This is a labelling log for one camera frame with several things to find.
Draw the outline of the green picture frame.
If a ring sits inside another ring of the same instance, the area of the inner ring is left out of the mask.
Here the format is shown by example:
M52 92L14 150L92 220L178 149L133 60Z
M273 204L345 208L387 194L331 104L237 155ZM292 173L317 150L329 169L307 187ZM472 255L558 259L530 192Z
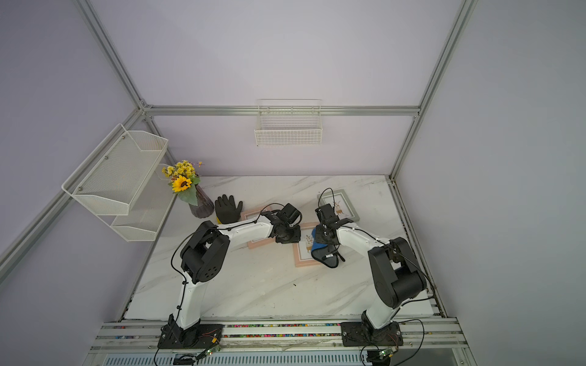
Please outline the green picture frame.
M360 215L343 189L326 188L318 195L318 206L321 207L325 204L330 204L335 215L340 219L350 219L356 223L360 221Z

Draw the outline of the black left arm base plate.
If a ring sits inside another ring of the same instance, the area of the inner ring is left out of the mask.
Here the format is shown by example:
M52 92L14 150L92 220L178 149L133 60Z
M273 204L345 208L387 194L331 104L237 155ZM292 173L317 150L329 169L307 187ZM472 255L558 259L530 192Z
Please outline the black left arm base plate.
M161 327L158 349L211 349L220 343L224 325L201 324L181 328L174 315Z

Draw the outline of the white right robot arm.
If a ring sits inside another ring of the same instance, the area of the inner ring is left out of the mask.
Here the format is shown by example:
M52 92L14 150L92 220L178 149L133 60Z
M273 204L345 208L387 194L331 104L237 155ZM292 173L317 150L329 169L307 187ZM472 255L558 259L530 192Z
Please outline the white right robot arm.
M361 315L363 329L373 334L388 328L404 305L427 290L427 277L416 263L410 244L402 237L387 239L369 233L350 219L339 218L329 204L318 207L315 213L319 224L312 233L312 259L337 268L342 247L367 258L378 299Z

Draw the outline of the aluminium enclosure frame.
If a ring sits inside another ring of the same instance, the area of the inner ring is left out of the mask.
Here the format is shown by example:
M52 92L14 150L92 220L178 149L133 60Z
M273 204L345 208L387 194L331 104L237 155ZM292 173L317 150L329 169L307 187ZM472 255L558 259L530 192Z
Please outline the aluminium enclosure frame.
M419 102L458 1L95 1L158 109L212 109L160 124L209 175L379 173L395 145L366 127L321 146L259 147L258 120ZM1 246L6 248L118 124L130 102L73 3L1 4ZM229 117L247 126L227 126Z

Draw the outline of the dark glass vase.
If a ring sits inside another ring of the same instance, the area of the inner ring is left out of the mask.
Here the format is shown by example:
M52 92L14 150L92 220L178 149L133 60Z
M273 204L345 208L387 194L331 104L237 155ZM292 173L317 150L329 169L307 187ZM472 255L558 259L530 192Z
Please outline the dark glass vase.
M195 186L195 197L197 203L189 203L189 208L196 218L210 217L215 212L214 202L198 185Z

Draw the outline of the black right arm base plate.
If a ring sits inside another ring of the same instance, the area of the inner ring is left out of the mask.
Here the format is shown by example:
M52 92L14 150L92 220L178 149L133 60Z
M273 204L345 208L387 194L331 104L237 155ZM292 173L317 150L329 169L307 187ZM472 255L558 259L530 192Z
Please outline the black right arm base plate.
M404 345L399 323L392 321L376 329L368 320L366 312L361 315L359 322L343 322L340 329L345 347Z

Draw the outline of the blue microfibre cloth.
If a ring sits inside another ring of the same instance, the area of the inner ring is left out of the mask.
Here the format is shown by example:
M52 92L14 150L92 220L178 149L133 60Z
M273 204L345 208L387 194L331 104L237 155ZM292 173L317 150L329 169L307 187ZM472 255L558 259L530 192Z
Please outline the blue microfibre cloth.
M337 247L331 244L325 244L318 240L317 228L311 232L313 243L311 246L311 257L315 261L325 265L328 268L337 268L340 264L340 255Z

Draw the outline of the sunflower bouquet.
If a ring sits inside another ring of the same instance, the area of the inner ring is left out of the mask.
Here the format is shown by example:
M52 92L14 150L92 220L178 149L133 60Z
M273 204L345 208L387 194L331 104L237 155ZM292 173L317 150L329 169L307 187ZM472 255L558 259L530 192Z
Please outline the sunflower bouquet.
M201 199L198 198L197 188L201 179L191 162L183 160L172 166L164 165L161 172L169 181L168 186L177 198L192 206L198 206Z

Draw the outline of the aluminium front rail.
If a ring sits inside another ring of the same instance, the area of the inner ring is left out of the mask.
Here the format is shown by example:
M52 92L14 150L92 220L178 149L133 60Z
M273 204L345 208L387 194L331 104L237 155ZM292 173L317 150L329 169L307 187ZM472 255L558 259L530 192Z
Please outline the aluminium front rail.
M85 365L368 365L381 352L392 365L474 365L476 360L454 318L401 320L397 352L381 341L345 346L341 320L212 321L202 343L165 349L160 321L105 323Z

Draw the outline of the white mesh wall shelf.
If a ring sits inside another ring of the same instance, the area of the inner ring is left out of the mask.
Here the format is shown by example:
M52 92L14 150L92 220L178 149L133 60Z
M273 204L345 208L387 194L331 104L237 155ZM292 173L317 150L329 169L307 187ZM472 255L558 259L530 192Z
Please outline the white mesh wall shelf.
M174 201L161 169L168 140L119 124L62 190L127 242L157 239Z

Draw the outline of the black yellow work glove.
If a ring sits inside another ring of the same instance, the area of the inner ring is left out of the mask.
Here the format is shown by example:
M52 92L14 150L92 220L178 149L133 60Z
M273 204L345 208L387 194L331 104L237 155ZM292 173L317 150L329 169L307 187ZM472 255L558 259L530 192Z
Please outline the black yellow work glove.
M233 224L241 219L243 202L236 202L233 195L221 195L215 200L215 213L220 224Z

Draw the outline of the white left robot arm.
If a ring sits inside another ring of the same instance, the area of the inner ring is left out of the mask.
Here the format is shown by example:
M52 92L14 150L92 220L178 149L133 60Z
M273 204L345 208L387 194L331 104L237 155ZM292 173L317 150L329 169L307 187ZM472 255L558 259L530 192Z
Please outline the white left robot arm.
M200 330L201 304L207 283L221 271L232 244L273 238L289 244L301 239L302 213L291 204L279 210L261 210L258 215L238 224L213 224L205 221L179 246L180 267L173 266L183 277L183 288L176 314L169 316L167 340L180 346L193 346L208 334Z

